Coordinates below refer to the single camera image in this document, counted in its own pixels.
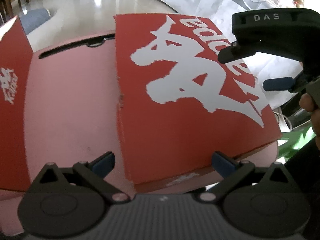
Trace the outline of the right hand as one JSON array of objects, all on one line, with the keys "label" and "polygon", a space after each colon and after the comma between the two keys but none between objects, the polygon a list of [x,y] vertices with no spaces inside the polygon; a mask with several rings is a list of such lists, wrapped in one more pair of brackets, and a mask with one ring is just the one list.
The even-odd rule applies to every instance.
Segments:
[{"label": "right hand", "polygon": [[302,95],[299,101],[299,105],[302,109],[311,114],[311,123],[313,132],[316,135],[315,142],[317,148],[320,149],[320,111],[319,108],[313,102],[312,97],[305,93]]}]

